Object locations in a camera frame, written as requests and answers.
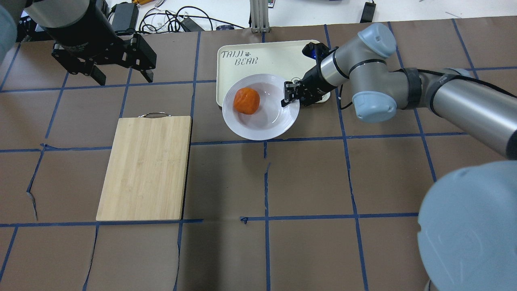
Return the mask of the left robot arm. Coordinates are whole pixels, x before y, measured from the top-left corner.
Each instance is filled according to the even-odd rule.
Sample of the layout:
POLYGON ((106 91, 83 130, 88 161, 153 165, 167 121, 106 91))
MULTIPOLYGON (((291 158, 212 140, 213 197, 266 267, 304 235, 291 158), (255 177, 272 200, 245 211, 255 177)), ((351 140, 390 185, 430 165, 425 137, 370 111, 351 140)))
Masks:
POLYGON ((155 51, 138 32, 120 38, 95 0, 2 0, 1 60, 16 41, 22 13, 54 40, 52 57, 69 74, 83 74, 105 85, 99 66, 114 64, 137 70, 153 82, 155 51))

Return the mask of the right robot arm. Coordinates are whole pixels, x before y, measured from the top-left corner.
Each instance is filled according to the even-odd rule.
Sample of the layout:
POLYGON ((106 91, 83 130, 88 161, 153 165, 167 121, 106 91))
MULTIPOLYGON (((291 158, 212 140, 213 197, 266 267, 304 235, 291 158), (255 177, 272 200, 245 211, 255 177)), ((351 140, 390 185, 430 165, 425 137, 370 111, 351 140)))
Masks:
POLYGON ((502 156, 434 182, 420 206, 417 243, 429 291, 515 291, 516 96, 463 69, 389 70, 396 49, 382 23, 342 46, 309 42, 303 54, 315 64, 284 83, 282 107, 313 105, 349 83, 351 105, 364 123, 424 108, 502 156))

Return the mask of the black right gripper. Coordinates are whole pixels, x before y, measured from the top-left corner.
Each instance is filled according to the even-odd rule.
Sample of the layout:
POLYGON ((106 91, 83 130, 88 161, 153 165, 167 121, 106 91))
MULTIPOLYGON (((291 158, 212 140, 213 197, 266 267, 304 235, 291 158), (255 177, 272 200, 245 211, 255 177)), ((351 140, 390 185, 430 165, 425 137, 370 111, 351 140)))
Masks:
POLYGON ((284 97, 281 107, 286 107, 294 101, 299 101, 303 106, 310 106, 320 102, 327 93, 337 86, 327 82, 323 77, 320 67, 312 67, 301 81, 285 81, 283 83, 284 97))

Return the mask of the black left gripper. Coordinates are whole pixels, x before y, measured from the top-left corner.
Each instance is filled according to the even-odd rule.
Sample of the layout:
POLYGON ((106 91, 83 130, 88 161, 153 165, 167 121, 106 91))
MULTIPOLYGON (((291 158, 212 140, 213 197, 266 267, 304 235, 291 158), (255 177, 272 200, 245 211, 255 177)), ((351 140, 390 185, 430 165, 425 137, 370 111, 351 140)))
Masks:
POLYGON ((143 38, 119 38, 96 0, 42 0, 42 29, 55 40, 52 57, 70 74, 91 77, 105 85, 98 65, 116 64, 141 73, 153 82, 157 54, 143 38))

